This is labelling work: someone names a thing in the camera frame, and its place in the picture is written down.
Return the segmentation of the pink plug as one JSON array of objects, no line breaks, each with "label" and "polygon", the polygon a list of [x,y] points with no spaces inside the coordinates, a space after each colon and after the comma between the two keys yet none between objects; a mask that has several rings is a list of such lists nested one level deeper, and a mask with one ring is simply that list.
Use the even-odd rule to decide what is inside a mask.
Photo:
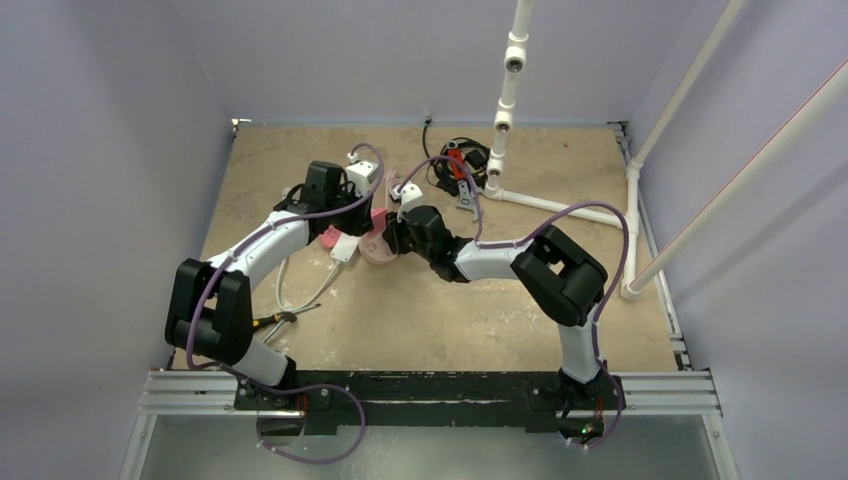
[{"label": "pink plug", "polygon": [[377,208],[371,210],[371,220],[373,223],[372,231],[375,233],[383,232],[387,227],[388,210],[385,208]]}]

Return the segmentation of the pink power strip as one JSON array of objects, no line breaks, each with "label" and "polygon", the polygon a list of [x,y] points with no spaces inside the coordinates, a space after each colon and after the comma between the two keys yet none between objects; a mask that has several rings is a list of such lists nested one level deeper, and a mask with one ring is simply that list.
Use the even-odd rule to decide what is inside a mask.
[{"label": "pink power strip", "polygon": [[330,226],[318,236],[318,241],[324,249],[332,250],[342,235],[343,233],[340,230],[334,226]]}]

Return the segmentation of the round pink socket base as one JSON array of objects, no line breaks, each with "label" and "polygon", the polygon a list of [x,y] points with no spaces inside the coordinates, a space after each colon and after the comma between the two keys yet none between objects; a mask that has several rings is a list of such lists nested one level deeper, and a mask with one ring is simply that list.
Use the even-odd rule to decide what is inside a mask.
[{"label": "round pink socket base", "polygon": [[381,234],[361,237],[358,249],[363,259],[373,265],[387,265],[397,258]]}]

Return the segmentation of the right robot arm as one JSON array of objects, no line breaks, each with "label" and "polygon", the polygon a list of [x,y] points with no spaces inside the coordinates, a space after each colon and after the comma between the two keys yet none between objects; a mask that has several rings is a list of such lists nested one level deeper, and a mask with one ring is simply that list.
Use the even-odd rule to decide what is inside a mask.
[{"label": "right robot arm", "polygon": [[389,213],[383,238],[392,253],[419,255],[446,282],[519,281],[558,325],[564,399],[584,407],[599,396],[605,360],[597,323],[608,301],[608,273],[559,228],[547,224],[520,241],[477,243],[452,234],[436,207],[422,205]]}]

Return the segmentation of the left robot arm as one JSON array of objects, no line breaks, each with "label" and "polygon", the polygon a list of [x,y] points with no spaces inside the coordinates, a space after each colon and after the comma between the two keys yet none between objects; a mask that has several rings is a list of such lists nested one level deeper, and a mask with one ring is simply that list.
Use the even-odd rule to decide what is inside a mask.
[{"label": "left robot arm", "polygon": [[207,261],[187,259],[178,266],[166,342],[259,383],[260,397],[272,408],[292,405],[298,395],[296,364],[255,337],[252,293],[328,228],[354,237],[367,233],[381,178],[382,168],[374,162],[346,167],[311,162],[305,180],[246,238]]}]

